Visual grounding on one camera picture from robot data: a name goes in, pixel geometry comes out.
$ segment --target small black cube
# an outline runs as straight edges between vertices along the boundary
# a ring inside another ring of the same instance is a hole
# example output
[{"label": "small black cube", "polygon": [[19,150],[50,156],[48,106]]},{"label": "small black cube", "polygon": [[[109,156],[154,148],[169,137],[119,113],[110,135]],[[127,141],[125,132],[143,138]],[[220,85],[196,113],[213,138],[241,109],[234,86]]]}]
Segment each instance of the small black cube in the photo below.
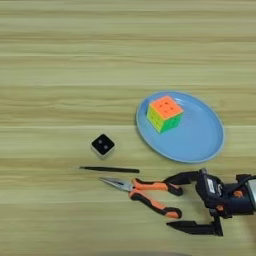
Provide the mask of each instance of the small black cube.
[{"label": "small black cube", "polygon": [[102,134],[92,142],[91,147],[101,159],[105,159],[114,150],[115,143],[108,136]]}]

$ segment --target orange cube face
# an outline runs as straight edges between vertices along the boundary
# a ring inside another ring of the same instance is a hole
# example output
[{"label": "orange cube face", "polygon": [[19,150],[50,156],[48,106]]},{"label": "orange cube face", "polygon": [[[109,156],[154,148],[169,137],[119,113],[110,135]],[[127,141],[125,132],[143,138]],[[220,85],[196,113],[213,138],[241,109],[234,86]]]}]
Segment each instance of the orange cube face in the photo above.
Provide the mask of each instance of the orange cube face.
[{"label": "orange cube face", "polygon": [[152,107],[164,120],[183,113],[183,109],[170,96],[164,96],[154,101]]}]

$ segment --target blue plate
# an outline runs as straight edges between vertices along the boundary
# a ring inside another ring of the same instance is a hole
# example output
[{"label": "blue plate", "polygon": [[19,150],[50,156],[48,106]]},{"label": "blue plate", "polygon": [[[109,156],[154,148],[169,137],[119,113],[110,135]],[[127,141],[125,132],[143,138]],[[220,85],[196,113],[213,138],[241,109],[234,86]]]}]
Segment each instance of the blue plate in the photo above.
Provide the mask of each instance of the blue plate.
[{"label": "blue plate", "polygon": [[[171,96],[184,114],[177,128],[159,134],[147,119],[151,101]],[[179,162],[199,163],[215,157],[224,144],[224,128],[217,114],[202,101],[184,93],[153,94],[139,106],[137,126],[143,139],[159,154]]]}]

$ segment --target wooden table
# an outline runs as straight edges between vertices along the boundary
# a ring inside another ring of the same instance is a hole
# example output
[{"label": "wooden table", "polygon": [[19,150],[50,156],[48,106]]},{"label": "wooden table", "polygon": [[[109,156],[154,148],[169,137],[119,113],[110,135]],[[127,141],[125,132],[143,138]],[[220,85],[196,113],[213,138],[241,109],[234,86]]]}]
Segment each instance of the wooden table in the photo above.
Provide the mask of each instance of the wooden table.
[{"label": "wooden table", "polygon": [[[0,255],[255,255],[254,216],[222,221],[223,238],[186,235],[76,168],[138,167],[145,180],[200,167],[225,181],[255,174],[255,41],[249,0],[1,0]],[[164,89],[217,111],[227,140],[216,159],[179,164],[143,143],[136,108]],[[100,133],[117,144],[105,162],[89,147]],[[210,221],[192,186],[182,198],[150,194]]]}]

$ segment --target colorful cube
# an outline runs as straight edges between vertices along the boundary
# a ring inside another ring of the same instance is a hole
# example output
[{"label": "colorful cube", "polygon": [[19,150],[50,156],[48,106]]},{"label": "colorful cube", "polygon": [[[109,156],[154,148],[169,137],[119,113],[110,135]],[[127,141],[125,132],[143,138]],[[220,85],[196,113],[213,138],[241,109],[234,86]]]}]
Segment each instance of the colorful cube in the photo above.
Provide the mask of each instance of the colorful cube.
[{"label": "colorful cube", "polygon": [[147,118],[159,133],[179,125],[183,109],[169,96],[149,104]]}]

